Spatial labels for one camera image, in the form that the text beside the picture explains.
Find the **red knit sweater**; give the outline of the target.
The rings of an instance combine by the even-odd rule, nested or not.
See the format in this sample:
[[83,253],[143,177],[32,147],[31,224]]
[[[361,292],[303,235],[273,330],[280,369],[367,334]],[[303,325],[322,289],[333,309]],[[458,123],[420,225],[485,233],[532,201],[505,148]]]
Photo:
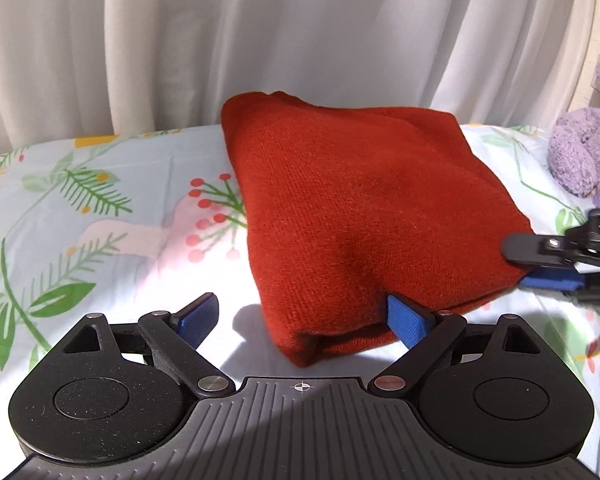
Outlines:
[[530,222],[451,114],[250,92],[221,125],[265,324],[294,365],[388,344],[390,294],[464,313],[526,272],[501,244]]

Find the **purple plush teddy bear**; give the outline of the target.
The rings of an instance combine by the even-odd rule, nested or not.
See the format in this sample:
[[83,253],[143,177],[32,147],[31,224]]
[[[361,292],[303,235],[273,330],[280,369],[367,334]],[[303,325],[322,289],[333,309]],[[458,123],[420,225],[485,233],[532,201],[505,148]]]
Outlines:
[[[600,89],[600,62],[595,71]],[[600,208],[600,107],[563,114],[550,134],[547,163],[555,180],[569,193],[590,196]]]

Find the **floral bed sheet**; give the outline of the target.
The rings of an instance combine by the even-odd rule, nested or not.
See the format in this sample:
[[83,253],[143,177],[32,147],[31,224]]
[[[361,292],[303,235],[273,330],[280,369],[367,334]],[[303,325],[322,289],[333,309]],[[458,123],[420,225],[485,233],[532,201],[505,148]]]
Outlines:
[[[462,125],[474,152],[540,234],[584,220],[590,200],[548,173],[546,134],[530,126]],[[389,344],[305,370],[277,351],[248,263],[247,221],[220,127],[83,138],[0,155],[0,479],[23,460],[7,416],[12,392],[88,312],[135,322],[176,311],[204,292],[220,320],[200,347],[238,384],[245,375],[360,376],[405,349]],[[600,309],[514,290],[468,315],[515,312],[580,377],[595,403],[580,460],[600,474]]]

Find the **white curtain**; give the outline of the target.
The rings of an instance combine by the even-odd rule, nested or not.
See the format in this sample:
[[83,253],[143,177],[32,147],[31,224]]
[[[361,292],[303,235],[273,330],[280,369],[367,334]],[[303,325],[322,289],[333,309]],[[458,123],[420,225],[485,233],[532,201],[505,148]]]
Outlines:
[[547,126],[599,58],[600,0],[0,0],[0,153],[212,125],[254,90]]

